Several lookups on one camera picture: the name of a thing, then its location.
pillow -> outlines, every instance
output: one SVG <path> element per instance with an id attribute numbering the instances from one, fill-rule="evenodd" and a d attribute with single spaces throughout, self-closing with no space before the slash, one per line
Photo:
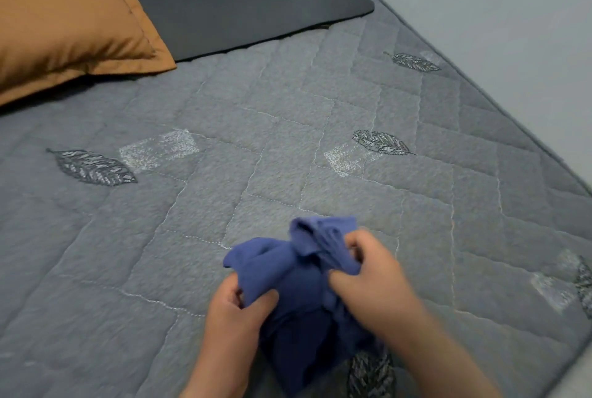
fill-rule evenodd
<path id="1" fill-rule="evenodd" d="M 138 0 L 0 0 L 0 105 L 84 74 L 175 68 Z"/>

leaf pattern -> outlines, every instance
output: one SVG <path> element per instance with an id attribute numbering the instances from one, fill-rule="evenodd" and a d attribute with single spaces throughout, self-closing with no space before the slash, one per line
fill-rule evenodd
<path id="1" fill-rule="evenodd" d="M 83 183 L 119 186 L 138 182 L 127 166 L 117 159 L 86 150 L 53 151 L 48 148 L 47 151 L 55 156 L 60 170 Z"/>
<path id="2" fill-rule="evenodd" d="M 580 257 L 580 265 L 578 266 L 578 274 L 575 277 L 574 284 L 578 291 L 578 299 L 582 309 L 588 320 L 592 320 L 592 271 L 582 257 Z"/>
<path id="3" fill-rule="evenodd" d="M 393 63 L 409 69 L 418 70 L 419 72 L 433 72 L 435 70 L 440 70 L 437 65 L 431 61 L 427 61 L 425 58 L 415 57 L 408 53 L 397 53 L 395 55 L 391 55 L 388 52 L 384 53 L 391 58 Z"/>
<path id="4" fill-rule="evenodd" d="M 347 376 L 347 398 L 394 398 L 397 378 L 388 350 L 374 357 L 359 352 L 351 360 Z"/>
<path id="5" fill-rule="evenodd" d="M 402 140 L 381 131 L 356 130 L 352 139 L 368 150 L 385 155 L 415 155 Z"/>

white wall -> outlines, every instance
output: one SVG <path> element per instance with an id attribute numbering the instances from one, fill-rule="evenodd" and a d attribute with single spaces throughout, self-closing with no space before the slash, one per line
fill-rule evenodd
<path id="1" fill-rule="evenodd" d="M 385 0 L 592 185 L 592 0 Z"/>

blue fabric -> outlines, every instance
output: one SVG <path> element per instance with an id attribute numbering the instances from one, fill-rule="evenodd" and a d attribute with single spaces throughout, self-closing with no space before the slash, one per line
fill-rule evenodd
<path id="1" fill-rule="evenodd" d="M 224 266 L 239 275 L 245 306 L 271 289 L 279 292 L 259 344 L 288 396 L 359 350 L 376 352 L 379 346 L 327 281 L 330 269 L 359 273 L 360 264 L 343 240 L 356 228 L 354 217 L 296 218 L 290 241 L 254 238 L 235 246 L 224 259 Z"/>

person's right hand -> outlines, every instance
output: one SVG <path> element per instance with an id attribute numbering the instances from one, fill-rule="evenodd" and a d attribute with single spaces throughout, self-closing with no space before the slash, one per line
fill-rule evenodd
<path id="1" fill-rule="evenodd" d="M 359 229 L 345 235 L 345 244 L 362 262 L 359 275 L 329 272 L 329 285 L 359 323 L 386 341 L 400 324 L 423 310 L 403 269 L 374 235 Z"/>

